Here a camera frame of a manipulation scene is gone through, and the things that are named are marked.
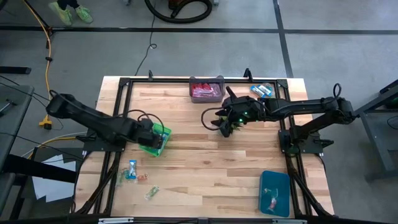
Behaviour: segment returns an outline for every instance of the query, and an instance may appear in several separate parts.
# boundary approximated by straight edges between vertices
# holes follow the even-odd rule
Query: wooden table
[[[113,113],[119,78],[104,77],[97,110]],[[288,79],[288,84],[292,101],[307,99],[303,79]],[[237,96],[257,98],[249,91],[250,84],[229,86]],[[127,144],[119,170],[127,169],[129,160],[136,159],[137,174],[148,174],[149,178],[139,183],[124,181],[116,187],[112,216],[272,217],[259,212],[257,197],[262,171],[287,172],[277,138],[279,122],[249,123],[229,138],[224,138],[218,131],[205,129],[200,122],[203,110],[220,106],[220,103],[191,103],[188,83],[134,83],[132,90],[130,110],[156,114],[172,130],[172,135],[158,158],[141,151],[137,144]],[[205,116],[209,126],[210,121],[216,118],[214,112],[210,111]],[[139,113],[129,116],[137,118]],[[311,115],[295,116],[297,125],[311,119]],[[103,152],[94,152],[83,164],[76,188],[77,209],[97,187],[103,157]],[[308,188],[324,208],[333,213],[321,161],[314,155],[304,154],[303,164]],[[154,185],[158,185],[160,191],[147,201],[144,195]],[[300,209],[304,212],[302,193],[298,186],[297,189]],[[290,217],[293,216],[290,205]]]

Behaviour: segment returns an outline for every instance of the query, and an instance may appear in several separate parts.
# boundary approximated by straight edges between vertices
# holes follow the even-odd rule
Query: shoe
[[[72,25],[72,15],[68,9],[62,10],[57,2],[51,2],[49,8],[61,19],[61,21],[67,25]]]
[[[85,22],[85,23],[93,22],[93,18],[89,14],[90,10],[88,10],[87,8],[85,8],[83,6],[79,6],[75,10],[76,10],[77,15],[79,16],[80,19],[82,19],[83,22]]]

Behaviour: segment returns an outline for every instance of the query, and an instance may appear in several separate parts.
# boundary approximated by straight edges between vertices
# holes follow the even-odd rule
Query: green plastic box
[[[154,133],[156,134],[162,134],[162,125],[158,124],[158,123],[154,123],[154,126],[152,127],[152,130],[154,131]],[[140,149],[148,152],[149,154],[154,155],[155,157],[159,157],[161,155],[161,153],[163,152],[163,149],[167,143],[167,141],[169,140],[169,137],[172,134],[172,130],[169,128],[164,127],[164,135],[165,135],[165,140],[163,142],[163,145],[160,149],[154,149],[153,147],[148,147],[148,146],[139,146]]]

